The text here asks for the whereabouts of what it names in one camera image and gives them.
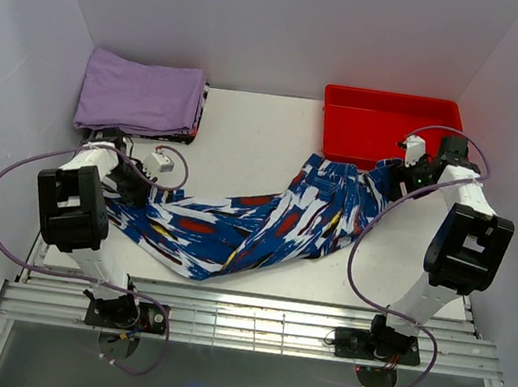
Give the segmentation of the blue patterned trousers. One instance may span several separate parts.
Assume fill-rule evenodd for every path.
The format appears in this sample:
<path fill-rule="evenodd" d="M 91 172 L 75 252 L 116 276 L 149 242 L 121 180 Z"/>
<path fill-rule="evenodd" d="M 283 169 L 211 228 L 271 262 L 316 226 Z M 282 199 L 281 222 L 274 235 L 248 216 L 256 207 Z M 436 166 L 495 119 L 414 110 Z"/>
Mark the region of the blue patterned trousers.
<path fill-rule="evenodd" d="M 362 172 L 314 154 L 279 194 L 215 201 L 155 190 L 143 207 L 114 194 L 105 203 L 109 221 L 142 250 L 204 281 L 346 248 L 390 203 L 389 174 L 399 163 Z"/>

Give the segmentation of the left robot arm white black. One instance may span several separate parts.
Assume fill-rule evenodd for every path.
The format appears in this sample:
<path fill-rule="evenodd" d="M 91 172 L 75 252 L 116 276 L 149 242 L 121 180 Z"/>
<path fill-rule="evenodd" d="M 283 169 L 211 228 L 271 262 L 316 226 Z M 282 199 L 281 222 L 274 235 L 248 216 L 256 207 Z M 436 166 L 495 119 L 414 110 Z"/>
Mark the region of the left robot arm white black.
<path fill-rule="evenodd" d="M 125 152 L 125 134 L 117 128 L 84 135 L 92 148 L 79 151 L 66 164 L 38 173 L 38 203 L 41 234 L 79 266 L 88 277 L 84 292 L 91 311 L 119 328 L 135 325 L 140 316 L 138 300 L 130 294 L 131 277 L 122 271 L 114 256 L 102 247 L 109 235 L 109 217 L 103 189 L 115 194 L 123 207 L 145 206 L 150 186 L 117 153 Z"/>

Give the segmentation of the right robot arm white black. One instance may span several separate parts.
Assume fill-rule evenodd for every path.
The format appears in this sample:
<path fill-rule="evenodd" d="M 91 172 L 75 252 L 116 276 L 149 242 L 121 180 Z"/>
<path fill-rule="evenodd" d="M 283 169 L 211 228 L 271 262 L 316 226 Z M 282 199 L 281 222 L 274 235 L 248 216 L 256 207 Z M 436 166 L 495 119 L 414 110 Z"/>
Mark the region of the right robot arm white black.
<path fill-rule="evenodd" d="M 394 188 L 404 187 L 415 198 L 440 190 L 448 213 L 426 249 L 422 275 L 372 320 L 365 344 L 375 359 L 406 359 L 416 365 L 420 328 L 446 304 L 491 285 L 515 227 L 488 203 L 481 171 L 468 157 L 466 137 L 443 137 L 435 156 L 415 133 L 400 147 L 404 159 L 392 175 Z"/>

